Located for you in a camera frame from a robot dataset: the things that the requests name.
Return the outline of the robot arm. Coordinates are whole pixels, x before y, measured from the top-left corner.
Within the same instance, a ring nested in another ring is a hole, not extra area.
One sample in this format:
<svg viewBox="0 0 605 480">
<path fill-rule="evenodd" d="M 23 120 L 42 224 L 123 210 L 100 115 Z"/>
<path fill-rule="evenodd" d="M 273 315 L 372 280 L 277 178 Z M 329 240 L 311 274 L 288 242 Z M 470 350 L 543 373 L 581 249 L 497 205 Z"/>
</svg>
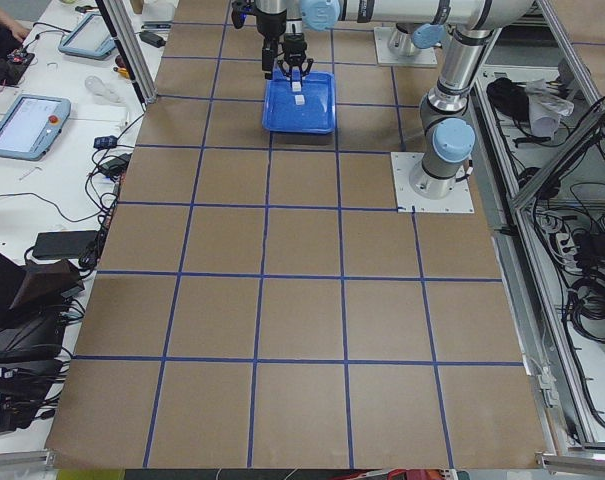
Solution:
<svg viewBox="0 0 605 480">
<path fill-rule="evenodd" d="M 248 16 L 256 19 L 256 28 L 263 37 L 261 49 L 261 70 L 266 80 L 271 80 L 276 57 L 279 53 L 279 41 L 284 35 L 286 28 L 285 1 L 280 0 L 255 0 L 255 1 L 232 1 L 231 19 L 236 29 L 244 26 Z"/>
<path fill-rule="evenodd" d="M 463 116 L 477 71 L 491 52 L 496 35 L 520 19 L 531 7 L 528 1 L 258 1 L 255 15 L 264 38 L 263 70 L 270 75 L 280 67 L 283 75 L 308 76 L 312 60 L 307 54 L 306 32 L 324 32 L 340 22 L 371 25 L 372 39 L 363 30 L 337 33 L 342 43 L 375 50 L 380 66 L 401 67 L 399 77 L 376 74 L 359 64 L 358 56 L 336 52 L 339 86 L 347 91 L 346 102 L 357 106 L 372 102 L 380 111 L 379 96 L 398 91 L 417 81 L 410 95 L 399 98 L 420 108 L 425 138 L 433 141 L 442 122 Z M 425 65 L 425 53 L 442 48 Z M 426 66 L 427 73 L 418 70 Z M 414 73 L 407 70 L 414 68 Z"/>
</svg>

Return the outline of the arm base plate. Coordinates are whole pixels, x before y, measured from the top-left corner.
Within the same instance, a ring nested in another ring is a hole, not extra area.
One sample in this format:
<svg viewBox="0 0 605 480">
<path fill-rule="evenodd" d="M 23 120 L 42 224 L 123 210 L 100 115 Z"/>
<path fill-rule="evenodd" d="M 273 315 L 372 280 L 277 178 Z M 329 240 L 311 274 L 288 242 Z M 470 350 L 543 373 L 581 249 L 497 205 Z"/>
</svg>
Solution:
<svg viewBox="0 0 605 480">
<path fill-rule="evenodd" d="M 423 169 L 421 152 L 392 152 L 396 210 L 400 213 L 473 214 L 474 206 L 462 166 L 445 180 Z"/>
<path fill-rule="evenodd" d="M 374 28 L 377 64 L 412 68 L 435 68 L 437 57 L 433 46 L 419 48 L 413 34 L 421 27 L 416 23 L 399 23 Z"/>
</svg>

